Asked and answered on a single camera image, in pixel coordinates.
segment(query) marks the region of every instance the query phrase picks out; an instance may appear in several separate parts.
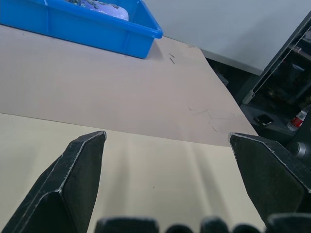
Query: object in tray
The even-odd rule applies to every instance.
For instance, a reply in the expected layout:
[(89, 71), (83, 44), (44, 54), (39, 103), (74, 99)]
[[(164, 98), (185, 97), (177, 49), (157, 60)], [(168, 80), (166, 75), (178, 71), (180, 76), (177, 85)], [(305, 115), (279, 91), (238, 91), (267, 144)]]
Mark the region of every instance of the object in tray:
[(98, 11), (106, 15), (110, 15), (128, 21), (127, 11), (124, 8), (114, 4), (104, 3), (96, 0), (66, 0), (66, 1), (71, 2), (75, 5), (85, 7), (90, 10)]

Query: blue bin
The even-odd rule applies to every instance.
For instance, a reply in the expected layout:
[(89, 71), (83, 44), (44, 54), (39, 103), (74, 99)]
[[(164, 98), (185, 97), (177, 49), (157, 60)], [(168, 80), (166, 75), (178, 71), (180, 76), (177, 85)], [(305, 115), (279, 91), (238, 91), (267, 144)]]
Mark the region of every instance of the blue bin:
[(101, 0), (123, 7), (129, 21), (64, 0), (0, 0), (0, 24), (145, 58), (163, 31), (141, 0)]

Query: white wall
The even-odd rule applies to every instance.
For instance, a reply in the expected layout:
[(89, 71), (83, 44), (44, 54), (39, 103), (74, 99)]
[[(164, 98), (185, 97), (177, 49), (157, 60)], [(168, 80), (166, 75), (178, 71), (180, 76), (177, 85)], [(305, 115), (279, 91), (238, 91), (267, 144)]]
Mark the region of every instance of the white wall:
[(260, 74), (311, 11), (310, 0), (144, 0), (165, 36)]

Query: blue plastic tray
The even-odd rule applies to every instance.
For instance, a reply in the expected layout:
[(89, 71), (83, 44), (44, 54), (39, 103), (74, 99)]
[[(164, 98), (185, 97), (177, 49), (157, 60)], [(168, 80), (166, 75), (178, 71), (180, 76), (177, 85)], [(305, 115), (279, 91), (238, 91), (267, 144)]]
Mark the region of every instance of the blue plastic tray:
[(163, 31), (141, 0), (101, 0), (127, 10), (129, 21), (64, 0), (0, 0), (0, 23), (145, 58)]

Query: beige tabletop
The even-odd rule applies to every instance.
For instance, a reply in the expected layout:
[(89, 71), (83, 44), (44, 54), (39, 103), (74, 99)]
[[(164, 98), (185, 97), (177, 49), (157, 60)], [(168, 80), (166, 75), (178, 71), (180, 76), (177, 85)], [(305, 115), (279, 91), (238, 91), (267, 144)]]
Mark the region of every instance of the beige tabletop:
[(201, 51), (155, 40), (142, 60), (0, 26), (0, 113), (229, 146), (256, 134)]
[[(67, 144), (97, 130), (0, 114), (0, 230)], [(104, 216), (154, 217), (161, 232), (174, 223), (199, 232), (206, 216), (264, 227), (231, 148), (110, 130), (89, 233)]]

